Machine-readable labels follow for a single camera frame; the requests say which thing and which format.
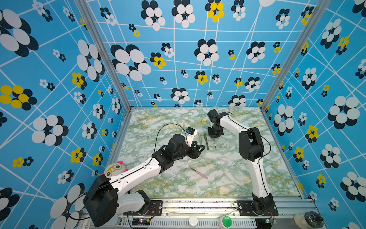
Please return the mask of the pink pen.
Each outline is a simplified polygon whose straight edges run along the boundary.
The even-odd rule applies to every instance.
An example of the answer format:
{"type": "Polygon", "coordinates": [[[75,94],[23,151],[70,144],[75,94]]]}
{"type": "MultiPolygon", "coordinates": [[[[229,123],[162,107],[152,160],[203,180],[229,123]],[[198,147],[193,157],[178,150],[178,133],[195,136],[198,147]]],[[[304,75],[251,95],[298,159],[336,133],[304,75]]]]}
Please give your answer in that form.
{"type": "Polygon", "coordinates": [[[190,169],[193,170],[199,176],[203,177],[204,179],[208,179],[208,177],[206,175],[204,175],[203,173],[199,172],[198,170],[193,169],[193,168],[190,168],[190,169]]]}

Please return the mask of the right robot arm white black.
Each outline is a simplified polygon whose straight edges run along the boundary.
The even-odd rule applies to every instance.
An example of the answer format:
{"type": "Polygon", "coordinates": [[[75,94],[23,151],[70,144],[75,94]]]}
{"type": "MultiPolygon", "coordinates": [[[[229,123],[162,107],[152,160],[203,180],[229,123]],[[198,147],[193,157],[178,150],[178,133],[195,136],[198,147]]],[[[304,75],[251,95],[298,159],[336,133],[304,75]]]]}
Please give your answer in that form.
{"type": "Polygon", "coordinates": [[[218,113],[213,109],[207,113],[207,116],[212,123],[212,126],[208,127],[209,137],[219,138],[224,135],[226,129],[238,138],[238,151],[246,160],[252,181],[252,211],[256,215],[270,213],[275,216],[277,207],[267,185],[263,165],[265,139],[261,136],[259,129],[240,124],[227,112],[218,113]]]}

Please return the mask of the dark green pen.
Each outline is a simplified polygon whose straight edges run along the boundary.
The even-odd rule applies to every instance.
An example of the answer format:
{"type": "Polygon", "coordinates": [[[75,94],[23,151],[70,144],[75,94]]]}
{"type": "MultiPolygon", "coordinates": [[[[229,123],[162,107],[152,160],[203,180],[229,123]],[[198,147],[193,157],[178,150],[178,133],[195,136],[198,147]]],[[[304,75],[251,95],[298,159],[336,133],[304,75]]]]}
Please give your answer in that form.
{"type": "Polygon", "coordinates": [[[204,133],[204,140],[205,140],[205,145],[206,145],[207,150],[210,150],[206,133],[204,133]]]}

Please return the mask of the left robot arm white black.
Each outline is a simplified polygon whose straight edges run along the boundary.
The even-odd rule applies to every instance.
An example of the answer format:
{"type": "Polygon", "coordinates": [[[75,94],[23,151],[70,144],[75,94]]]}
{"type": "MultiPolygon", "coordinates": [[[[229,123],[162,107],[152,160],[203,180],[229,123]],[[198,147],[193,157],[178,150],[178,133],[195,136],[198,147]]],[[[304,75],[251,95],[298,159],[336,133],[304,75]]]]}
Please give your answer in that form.
{"type": "Polygon", "coordinates": [[[105,174],[97,177],[83,200],[94,227],[103,226],[120,213],[145,213],[151,204],[148,195],[142,190],[134,194],[128,194],[128,191],[168,170],[177,160],[186,156],[198,158],[204,149],[205,146],[199,145],[193,137],[186,139],[181,134],[175,134],[167,145],[133,169],[111,177],[105,174]]]}

